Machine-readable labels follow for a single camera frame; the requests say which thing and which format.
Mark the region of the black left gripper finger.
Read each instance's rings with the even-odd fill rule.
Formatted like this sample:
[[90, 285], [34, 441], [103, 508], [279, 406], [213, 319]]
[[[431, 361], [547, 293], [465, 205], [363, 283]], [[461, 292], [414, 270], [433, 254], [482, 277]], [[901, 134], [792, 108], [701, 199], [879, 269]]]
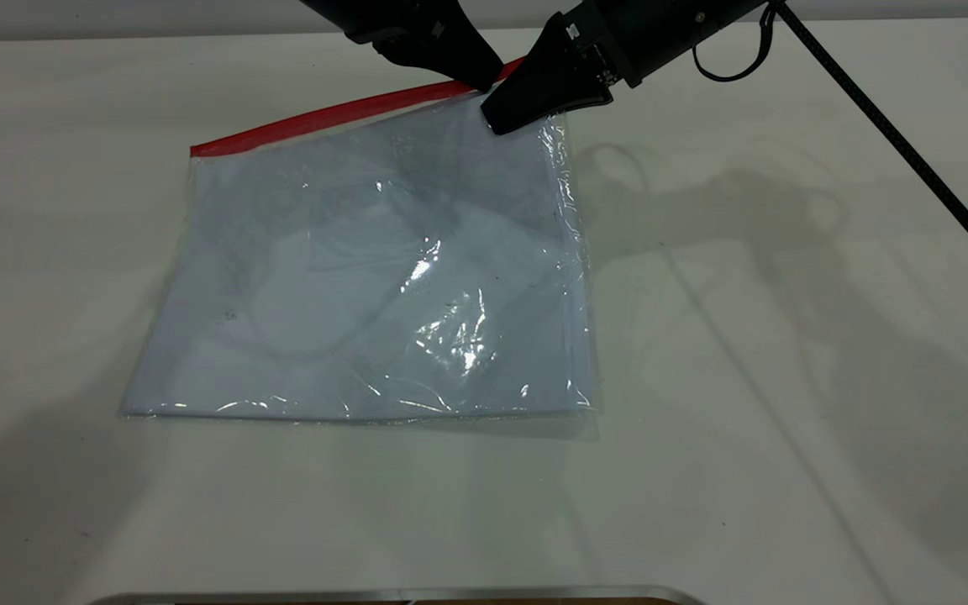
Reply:
[[498, 80], [503, 69], [503, 62], [498, 54], [483, 38], [483, 35], [473, 26], [460, 3], [449, 1], [450, 7], [446, 15], [434, 24], [428, 38], [441, 39], [444, 42], [457, 43], [460, 47], [460, 62], [465, 65], [468, 83], [462, 83], [474, 91], [489, 92]]
[[377, 54], [397, 66], [411, 66], [446, 76], [450, 80], [468, 83], [467, 72], [460, 62], [457, 43], [436, 38], [389, 37], [371, 43]]

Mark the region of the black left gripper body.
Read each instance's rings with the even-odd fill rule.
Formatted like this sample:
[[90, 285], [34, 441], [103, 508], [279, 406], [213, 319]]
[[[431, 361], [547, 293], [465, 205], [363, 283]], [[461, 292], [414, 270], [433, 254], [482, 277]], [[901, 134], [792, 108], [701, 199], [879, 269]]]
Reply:
[[426, 41], [449, 1], [303, 1], [358, 45]]

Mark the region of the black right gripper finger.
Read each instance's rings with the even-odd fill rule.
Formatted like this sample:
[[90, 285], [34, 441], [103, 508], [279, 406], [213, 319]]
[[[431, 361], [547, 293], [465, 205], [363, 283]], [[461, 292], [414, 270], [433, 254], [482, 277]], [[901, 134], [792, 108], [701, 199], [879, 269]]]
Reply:
[[593, 69], [534, 68], [518, 69], [518, 127], [560, 113], [607, 106], [613, 101], [608, 82]]
[[546, 116], [607, 106], [611, 69], [597, 50], [597, 32], [572, 13], [550, 16], [518, 68], [481, 104], [492, 133], [510, 134]]

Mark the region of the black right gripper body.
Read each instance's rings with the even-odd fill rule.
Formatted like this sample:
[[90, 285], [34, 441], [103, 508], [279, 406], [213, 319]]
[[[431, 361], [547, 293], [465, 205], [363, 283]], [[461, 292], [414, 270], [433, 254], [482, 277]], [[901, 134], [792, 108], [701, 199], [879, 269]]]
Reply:
[[635, 87], [765, 1], [581, 1], [564, 31], [596, 79]]

